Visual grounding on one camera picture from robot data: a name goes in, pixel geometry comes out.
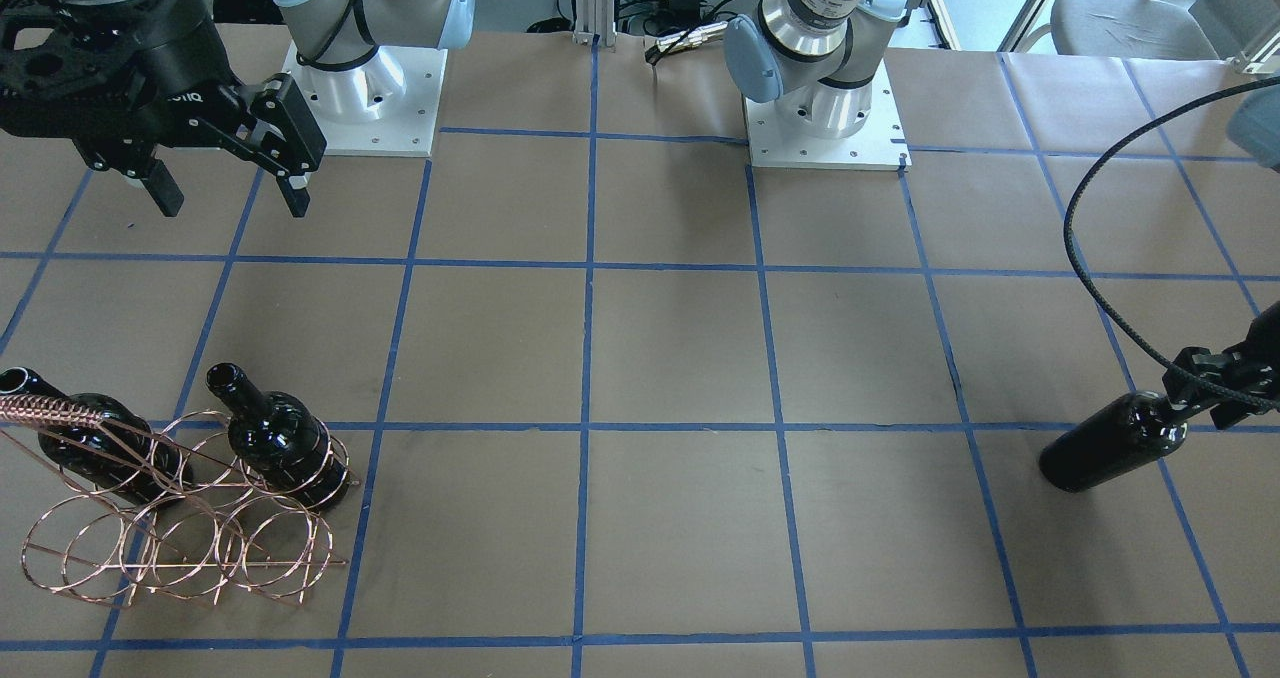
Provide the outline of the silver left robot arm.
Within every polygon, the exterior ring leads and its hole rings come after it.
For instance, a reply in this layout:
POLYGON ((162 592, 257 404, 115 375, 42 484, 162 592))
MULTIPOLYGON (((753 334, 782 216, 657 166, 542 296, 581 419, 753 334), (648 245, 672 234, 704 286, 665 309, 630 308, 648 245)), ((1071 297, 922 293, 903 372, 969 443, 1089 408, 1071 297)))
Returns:
MULTIPOLYGON (((744 99, 748 119, 763 119, 748 139, 756 166, 870 169, 905 171, 910 155, 892 137, 896 113, 881 116, 876 95, 890 81, 883 67, 893 31, 908 13, 908 0, 759 0, 755 12, 740 14, 724 27, 724 59, 744 99)), ((1245 99, 1231 123, 1233 137, 1248 148, 1253 137, 1247 122, 1260 116, 1265 99, 1277 86, 1262 78, 1201 96, 1121 137, 1085 171, 1071 194, 1062 221, 1062 242, 1070 267, 1092 299, 1117 330, 1166 371, 1169 397, 1181 414, 1211 412, 1219 429, 1235 423, 1235 412, 1263 414, 1277 408, 1267 397, 1275 377, 1226 368, 1211 374, 1207 359, 1181 362, 1156 351, 1097 289, 1080 257, 1074 221, 1087 187, 1121 150, 1187 113, 1230 96, 1245 99)))

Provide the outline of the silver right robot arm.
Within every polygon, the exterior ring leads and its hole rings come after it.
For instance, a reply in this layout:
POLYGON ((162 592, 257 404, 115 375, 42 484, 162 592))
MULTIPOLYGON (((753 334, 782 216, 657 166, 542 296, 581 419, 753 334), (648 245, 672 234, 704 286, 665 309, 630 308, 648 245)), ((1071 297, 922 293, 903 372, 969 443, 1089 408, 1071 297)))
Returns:
POLYGON ((270 173, 303 217, 330 125, 407 109, 415 81, 393 50, 462 49, 474 0, 273 3, 294 67, 247 84, 207 0, 13 0, 3 6, 3 130, 73 142, 87 168, 134 180, 168 217, 184 198, 157 146, 221 148, 270 173))

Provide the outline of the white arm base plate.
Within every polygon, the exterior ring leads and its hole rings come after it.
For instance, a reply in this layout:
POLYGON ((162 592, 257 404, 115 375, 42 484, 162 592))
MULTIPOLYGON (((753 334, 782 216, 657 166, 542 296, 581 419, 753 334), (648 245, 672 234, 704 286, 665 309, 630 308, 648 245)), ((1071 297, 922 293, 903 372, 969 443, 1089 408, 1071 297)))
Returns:
POLYGON ((812 84, 769 104, 742 99, 742 107, 753 168, 911 168, 886 63, 855 90, 812 84))
POLYGON ((380 46, 347 72, 300 67, 291 43, 283 68, 302 90, 326 141, 326 157, 429 159, 451 52, 380 46))

